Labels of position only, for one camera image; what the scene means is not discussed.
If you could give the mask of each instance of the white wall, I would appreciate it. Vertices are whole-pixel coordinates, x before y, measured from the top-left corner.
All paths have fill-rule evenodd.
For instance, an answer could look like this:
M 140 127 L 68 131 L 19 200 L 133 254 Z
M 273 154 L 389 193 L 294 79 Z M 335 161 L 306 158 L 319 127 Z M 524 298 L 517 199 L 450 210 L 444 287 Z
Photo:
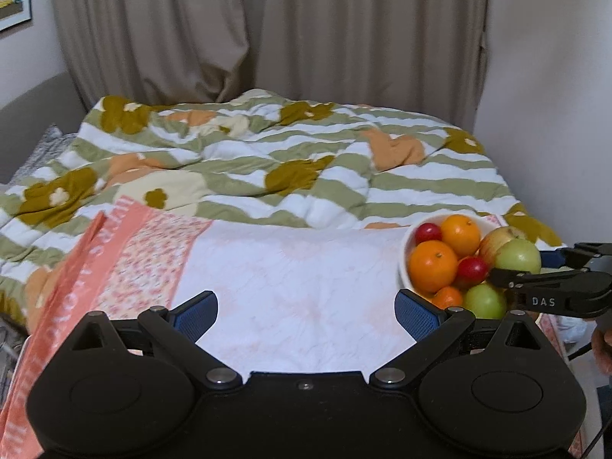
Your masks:
M 612 242 L 612 0 L 490 0 L 474 133 L 566 242 Z
M 0 33 L 0 108 L 65 72 L 51 0 L 31 0 L 32 21 Z

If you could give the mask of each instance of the apple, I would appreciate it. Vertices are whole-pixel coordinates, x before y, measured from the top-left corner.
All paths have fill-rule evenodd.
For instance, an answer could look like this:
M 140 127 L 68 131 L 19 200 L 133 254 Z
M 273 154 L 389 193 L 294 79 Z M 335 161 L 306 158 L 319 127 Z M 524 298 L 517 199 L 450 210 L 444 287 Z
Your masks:
M 493 267 L 495 256 L 500 248 L 515 238 L 526 238 L 526 236 L 520 229 L 513 226 L 494 229 L 480 242 L 478 257 L 482 258 L 489 267 Z
M 529 240 L 515 238 L 498 250 L 495 267 L 539 274 L 542 269 L 540 251 Z
M 489 273 L 489 267 L 480 257 L 465 257 L 459 261 L 455 282 L 459 288 L 481 284 Z
M 463 307 L 481 319 L 501 319 L 506 314 L 506 295 L 488 283 L 476 285 L 467 290 Z
M 434 223 L 423 223 L 414 232 L 414 241 L 419 243 L 428 242 L 429 240 L 442 241 L 442 230 Z

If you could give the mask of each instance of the black cable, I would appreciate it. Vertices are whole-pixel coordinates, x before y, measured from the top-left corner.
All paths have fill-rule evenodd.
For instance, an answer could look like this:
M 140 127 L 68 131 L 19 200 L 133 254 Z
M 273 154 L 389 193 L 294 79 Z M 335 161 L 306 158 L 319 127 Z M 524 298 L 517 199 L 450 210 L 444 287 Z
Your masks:
M 582 453 L 582 455 L 580 456 L 580 459 L 586 459 L 586 457 L 591 453 L 591 451 L 593 450 L 593 447 L 595 447 L 595 445 L 597 444 L 597 442 L 599 442 L 599 439 L 602 437 L 602 435 L 605 433 L 605 431 L 608 429 L 608 427 L 610 426 L 610 424 L 612 424 L 612 415 L 608 418 L 608 421 L 606 421 L 605 425 L 602 426 L 602 429 L 599 430 L 599 432 L 595 435 L 595 438 L 593 440 L 591 440 L 591 443 L 589 444 L 589 446 L 584 450 L 584 452 Z
M 584 346 L 581 346 L 578 350 L 576 350 L 575 352 L 572 352 L 570 355 L 568 355 L 567 358 L 568 358 L 568 360 L 574 360 L 576 357 L 580 357 L 581 355 L 585 355 L 590 350 L 591 350 L 591 342 L 587 343 Z

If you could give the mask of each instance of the screw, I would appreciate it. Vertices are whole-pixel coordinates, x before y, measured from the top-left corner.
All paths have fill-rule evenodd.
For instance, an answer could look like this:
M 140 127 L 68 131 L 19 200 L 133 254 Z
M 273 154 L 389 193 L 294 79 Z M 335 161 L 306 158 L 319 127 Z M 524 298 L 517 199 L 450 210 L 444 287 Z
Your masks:
M 314 383 L 309 379 L 301 379 L 298 381 L 298 390 L 312 390 Z
M 383 383 L 399 383 L 406 377 L 406 373 L 398 368 L 382 368 L 374 373 L 374 377 Z
M 231 368 L 214 368 L 206 373 L 206 378 L 215 385 L 223 385 L 234 381 L 238 374 Z

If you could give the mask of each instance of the green apple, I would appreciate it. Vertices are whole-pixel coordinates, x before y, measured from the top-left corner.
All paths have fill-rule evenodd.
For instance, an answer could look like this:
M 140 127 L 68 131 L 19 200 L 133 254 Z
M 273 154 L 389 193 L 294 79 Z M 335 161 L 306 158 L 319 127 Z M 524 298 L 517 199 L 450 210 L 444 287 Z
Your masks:
M 501 319 L 506 314 L 506 295 L 503 290 L 482 283 L 467 290 L 463 306 L 481 319 Z
M 539 274 L 542 269 L 540 251 L 529 240 L 515 238 L 498 250 L 495 267 Z

